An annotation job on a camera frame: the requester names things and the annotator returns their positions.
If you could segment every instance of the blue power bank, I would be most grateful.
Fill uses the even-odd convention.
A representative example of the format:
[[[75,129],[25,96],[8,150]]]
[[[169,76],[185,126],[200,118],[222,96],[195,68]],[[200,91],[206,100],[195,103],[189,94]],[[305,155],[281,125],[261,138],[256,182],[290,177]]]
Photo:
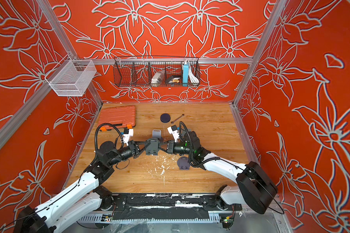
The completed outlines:
[[[183,66],[183,86],[188,86],[188,70],[189,70],[189,62],[187,62]]]

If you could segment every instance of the wire mesh basket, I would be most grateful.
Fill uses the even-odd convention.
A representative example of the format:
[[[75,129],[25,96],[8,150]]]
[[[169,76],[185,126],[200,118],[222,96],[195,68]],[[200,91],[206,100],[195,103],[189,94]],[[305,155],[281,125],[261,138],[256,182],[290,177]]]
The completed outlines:
[[[168,57],[152,56],[151,58],[115,57],[114,58],[114,83],[117,86],[198,86],[200,84],[200,66],[198,58],[194,57]],[[192,74],[198,82],[182,82],[182,62],[189,62]],[[161,83],[152,83],[155,73],[164,71]],[[171,76],[179,76],[178,83],[166,83]]]
[[[75,66],[71,60],[50,81],[51,88],[58,96],[83,96],[89,83],[96,74],[96,68],[91,60],[87,66]]]

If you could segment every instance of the orange floral wallpaper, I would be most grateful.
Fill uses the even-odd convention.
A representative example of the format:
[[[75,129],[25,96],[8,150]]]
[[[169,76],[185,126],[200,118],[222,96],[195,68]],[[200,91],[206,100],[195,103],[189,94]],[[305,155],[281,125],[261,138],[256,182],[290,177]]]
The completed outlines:
[[[273,0],[50,0],[80,58],[115,56],[251,57]],[[231,101],[247,64],[201,67],[198,87],[117,87],[112,66],[94,85],[105,102]]]
[[[350,232],[350,0],[289,0],[238,109],[295,232]]]
[[[66,52],[33,0],[0,0],[0,128],[28,101]],[[51,91],[0,150],[0,232],[27,205],[61,191],[97,112],[83,97]]]
[[[0,128],[65,55],[35,0],[0,0]]]

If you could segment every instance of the gray bracket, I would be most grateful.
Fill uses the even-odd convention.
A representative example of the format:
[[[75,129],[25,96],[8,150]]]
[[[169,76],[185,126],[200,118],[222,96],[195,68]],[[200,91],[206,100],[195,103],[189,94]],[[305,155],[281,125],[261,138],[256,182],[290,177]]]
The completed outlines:
[[[180,170],[189,170],[191,165],[189,164],[189,159],[186,156],[182,156],[177,161]]]
[[[168,154],[172,154],[173,153],[173,149],[174,149],[174,140],[170,140],[169,144],[167,145],[167,153]]]
[[[145,149],[145,154],[147,156],[149,155],[158,155],[158,147],[159,147],[159,140],[158,138],[149,138],[147,142],[150,142],[149,146]]]
[[[152,138],[158,138],[160,142],[163,142],[162,131],[160,129],[153,129]]]

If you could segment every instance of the wrench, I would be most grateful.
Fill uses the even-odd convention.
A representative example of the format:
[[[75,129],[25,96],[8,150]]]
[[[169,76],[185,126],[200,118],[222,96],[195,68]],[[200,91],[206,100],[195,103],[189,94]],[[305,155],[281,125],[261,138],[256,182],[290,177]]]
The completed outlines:
[[[182,114],[181,116],[179,116],[178,118],[176,118],[175,120],[173,120],[171,123],[173,124],[175,121],[177,121],[179,118],[181,118],[182,116],[184,116],[184,114]]]

